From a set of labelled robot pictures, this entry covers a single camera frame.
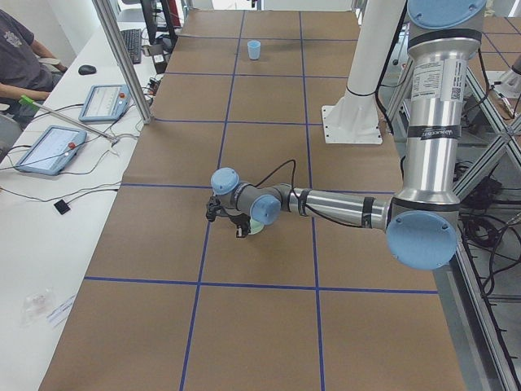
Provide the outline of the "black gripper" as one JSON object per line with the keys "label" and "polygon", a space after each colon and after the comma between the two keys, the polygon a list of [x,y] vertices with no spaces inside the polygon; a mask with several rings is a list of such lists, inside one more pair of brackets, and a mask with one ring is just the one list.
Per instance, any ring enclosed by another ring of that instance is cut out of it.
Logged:
{"label": "black gripper", "polygon": [[247,214],[240,213],[230,215],[229,219],[236,225],[236,238],[246,238],[249,236],[249,216]]}

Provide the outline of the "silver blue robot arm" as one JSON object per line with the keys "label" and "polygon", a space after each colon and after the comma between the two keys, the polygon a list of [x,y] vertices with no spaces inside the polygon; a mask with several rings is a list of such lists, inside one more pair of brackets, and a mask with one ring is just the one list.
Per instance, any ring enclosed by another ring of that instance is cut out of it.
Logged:
{"label": "silver blue robot arm", "polygon": [[402,20],[411,23],[411,111],[402,188],[389,200],[338,194],[293,183],[264,187],[230,168],[211,178],[206,217],[226,217],[238,237],[252,222],[263,226],[281,212],[315,215],[357,228],[380,229],[399,262],[420,270],[447,264],[458,246],[460,201],[453,171],[467,64],[481,44],[483,1],[370,1],[363,16],[346,91],[322,109],[328,143],[379,144],[377,89]]}

